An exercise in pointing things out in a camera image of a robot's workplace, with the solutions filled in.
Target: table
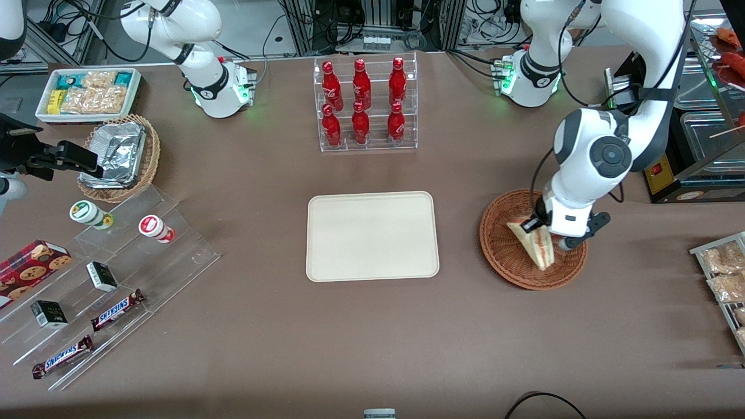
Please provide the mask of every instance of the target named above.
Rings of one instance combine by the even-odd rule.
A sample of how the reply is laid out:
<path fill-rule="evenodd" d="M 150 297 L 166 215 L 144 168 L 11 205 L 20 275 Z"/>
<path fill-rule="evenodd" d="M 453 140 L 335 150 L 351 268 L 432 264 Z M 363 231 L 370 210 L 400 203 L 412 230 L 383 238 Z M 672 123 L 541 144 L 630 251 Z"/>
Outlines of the table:
<path fill-rule="evenodd" d="M 501 56 L 504 51 L 486 54 Z M 602 98 L 602 69 L 622 47 L 577 48 L 567 82 Z M 496 98 L 487 78 L 446 54 L 419 54 L 419 149 L 322 155 L 312 60 L 272 61 L 256 105 L 214 120 L 180 89 L 175 66 L 143 66 L 139 113 L 162 141 L 155 184 L 223 253 L 215 265 L 65 391 L 28 392 L 30 371 L 0 354 L 3 418 L 501 418 L 526 391 L 558 393 L 589 418 L 742 418 L 745 371 L 687 249 L 745 229 L 741 204 L 600 200 L 613 220 L 563 289 L 531 292 L 497 277 L 478 222 L 502 192 L 527 187 L 561 118 L 561 89 L 539 109 Z M 90 127 L 45 127 L 82 141 Z M 549 161 L 539 178 L 557 169 Z M 0 219 L 0 254 L 82 226 L 67 209 L 75 174 L 28 179 Z M 434 197 L 440 272 L 430 279 L 313 283 L 305 223 L 315 195 L 425 190 Z M 571 417 L 548 400 L 532 412 Z"/>

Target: red cookie box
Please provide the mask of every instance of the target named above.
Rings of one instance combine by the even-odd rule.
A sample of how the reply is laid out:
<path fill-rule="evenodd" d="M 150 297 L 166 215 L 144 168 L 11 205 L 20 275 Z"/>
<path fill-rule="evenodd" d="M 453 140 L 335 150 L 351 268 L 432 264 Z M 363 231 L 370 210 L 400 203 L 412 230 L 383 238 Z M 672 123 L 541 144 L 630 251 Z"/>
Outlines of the red cookie box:
<path fill-rule="evenodd" d="M 0 262 L 0 309 L 70 263 L 69 252 L 52 243 L 36 240 Z"/>

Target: round wicker basket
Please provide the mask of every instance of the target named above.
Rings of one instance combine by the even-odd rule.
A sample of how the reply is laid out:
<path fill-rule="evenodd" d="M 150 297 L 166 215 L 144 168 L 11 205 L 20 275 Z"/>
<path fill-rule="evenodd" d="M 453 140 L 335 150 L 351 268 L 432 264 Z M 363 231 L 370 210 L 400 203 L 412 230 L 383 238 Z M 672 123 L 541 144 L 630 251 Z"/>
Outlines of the round wicker basket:
<path fill-rule="evenodd" d="M 489 204 L 478 229 L 481 250 L 492 268 L 517 286 L 535 290 L 559 288 L 582 270 L 587 257 L 587 242 L 567 252 L 559 248 L 559 237 L 552 235 L 555 261 L 545 271 L 538 269 L 507 227 L 507 222 L 532 213 L 529 196 L 530 191 L 519 189 L 505 193 Z M 533 192 L 533 196 L 538 199 L 540 193 Z"/>
<path fill-rule="evenodd" d="M 148 130 L 148 136 L 145 139 L 145 149 L 142 151 L 142 161 L 140 162 L 137 184 L 130 189 L 92 189 L 78 181 L 77 187 L 83 191 L 86 197 L 97 201 L 118 204 L 153 182 L 155 172 L 158 169 L 158 159 L 160 158 L 160 139 L 158 138 L 158 133 L 155 132 L 153 125 L 147 119 L 139 115 L 130 114 L 122 118 L 112 119 L 111 121 L 104 122 L 104 125 L 124 124 L 125 122 L 137 122 Z M 95 130 L 88 135 L 86 148 L 90 147 L 94 132 Z"/>

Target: coca-cola bottle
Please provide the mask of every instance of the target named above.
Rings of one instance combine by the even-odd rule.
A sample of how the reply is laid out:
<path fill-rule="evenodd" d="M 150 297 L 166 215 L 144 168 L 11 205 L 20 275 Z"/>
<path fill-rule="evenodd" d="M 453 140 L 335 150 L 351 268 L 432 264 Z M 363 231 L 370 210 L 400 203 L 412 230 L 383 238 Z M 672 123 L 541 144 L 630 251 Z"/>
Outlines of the coca-cola bottle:
<path fill-rule="evenodd" d="M 388 144 L 398 147 L 404 142 L 404 116 L 401 113 L 401 102 L 394 102 L 388 116 Z"/>
<path fill-rule="evenodd" d="M 355 60 L 355 78 L 352 80 L 355 88 L 355 100 L 361 101 L 365 109 L 373 105 L 373 93 L 370 89 L 370 76 L 365 70 L 365 60 Z"/>
<path fill-rule="evenodd" d="M 393 58 L 393 71 L 388 79 L 388 101 L 393 106 L 397 101 L 404 103 L 406 99 L 406 73 L 404 73 L 404 59 Z"/>
<path fill-rule="evenodd" d="M 352 126 L 355 129 L 355 141 L 359 145 L 366 145 L 370 140 L 370 118 L 365 113 L 362 101 L 355 102 L 355 114 L 352 115 Z"/>
<path fill-rule="evenodd" d="M 334 74 L 334 65 L 331 61 L 324 61 L 321 68 L 323 68 L 323 95 L 326 97 L 326 103 L 333 106 L 336 112 L 341 112 L 344 109 L 344 100 L 341 98 L 341 83 Z"/>
<path fill-rule="evenodd" d="M 339 119 L 334 115 L 334 109 L 330 104 L 323 104 L 321 111 L 323 112 L 321 125 L 323 125 L 323 133 L 326 135 L 329 147 L 341 147 L 341 125 L 339 125 Z"/>

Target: acrylic display stand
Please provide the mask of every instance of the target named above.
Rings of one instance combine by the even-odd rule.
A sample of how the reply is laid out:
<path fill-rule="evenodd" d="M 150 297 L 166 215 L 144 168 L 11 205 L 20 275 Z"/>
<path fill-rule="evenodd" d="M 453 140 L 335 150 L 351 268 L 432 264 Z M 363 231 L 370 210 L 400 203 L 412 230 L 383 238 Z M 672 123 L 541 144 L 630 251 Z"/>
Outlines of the acrylic display stand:
<path fill-rule="evenodd" d="M 401 145 L 393 147 L 388 144 L 388 116 L 390 115 L 390 102 L 388 101 L 388 78 L 393 70 L 393 58 L 404 59 L 404 72 L 406 73 L 406 99 L 404 100 L 402 113 L 406 119 L 404 125 L 404 139 Z M 352 79 L 355 76 L 355 64 L 352 57 L 324 57 L 316 59 L 313 66 L 313 88 L 316 95 L 316 119 L 318 120 L 318 137 L 320 139 L 321 151 L 395 151 L 401 149 L 416 148 L 419 144 L 417 139 L 416 117 L 419 112 L 417 104 L 418 90 L 416 85 L 417 69 L 416 54 L 373 54 L 365 55 L 365 67 L 370 75 L 372 85 L 372 107 L 367 110 L 370 118 L 370 140 L 367 145 L 359 145 L 354 138 L 352 130 L 352 114 L 355 103 L 355 94 L 352 88 Z M 341 97 L 344 100 L 344 108 L 337 112 L 336 116 L 341 123 L 341 147 L 331 148 L 323 134 L 321 120 L 323 114 L 321 107 L 326 103 L 323 95 L 323 71 L 321 64 L 331 61 L 334 64 L 334 73 L 341 82 Z"/>
<path fill-rule="evenodd" d="M 1 350 L 15 366 L 28 371 L 29 381 L 35 364 L 45 362 L 85 335 L 91 336 L 93 352 L 34 380 L 50 391 L 70 385 L 219 258 L 209 243 L 186 223 L 176 203 L 155 186 L 128 198 L 111 213 L 114 216 L 111 228 L 85 229 L 66 246 L 73 257 L 69 265 L 0 311 Z M 158 215 L 176 231 L 172 242 L 158 243 L 139 233 L 137 224 L 148 214 Z M 118 283 L 114 292 L 93 287 L 86 264 L 94 260 L 111 269 Z M 137 288 L 147 300 L 94 333 L 91 319 Z M 57 301 L 69 324 L 59 330 L 39 327 L 31 312 L 35 300 Z"/>
<path fill-rule="evenodd" d="M 730 242 L 736 242 L 738 246 L 740 247 L 740 251 L 745 254 L 745 232 L 735 234 L 733 236 L 725 237 L 724 239 L 717 240 L 716 242 L 708 243 L 707 245 L 699 246 L 698 248 L 690 249 L 688 252 L 692 255 L 695 255 L 696 260 L 698 260 L 699 265 L 701 266 L 701 269 L 703 270 L 704 275 L 706 275 L 706 283 L 711 285 L 711 279 L 716 276 L 716 274 L 711 273 L 711 271 L 708 269 L 708 266 L 706 263 L 704 263 L 703 258 L 701 257 L 701 254 L 703 251 L 712 249 L 712 248 L 718 248 L 719 246 L 726 245 Z M 737 317 L 735 316 L 735 310 L 739 309 L 744 303 L 721 303 L 717 302 L 719 304 L 719 307 L 722 309 L 722 312 L 724 313 L 724 318 L 727 320 L 727 324 L 729 325 L 729 329 L 734 334 L 735 331 L 741 327 L 745 327 L 745 324 L 740 324 Z M 745 345 L 743 345 L 741 342 L 738 341 L 738 345 L 740 346 L 740 351 L 743 355 L 745 355 Z"/>

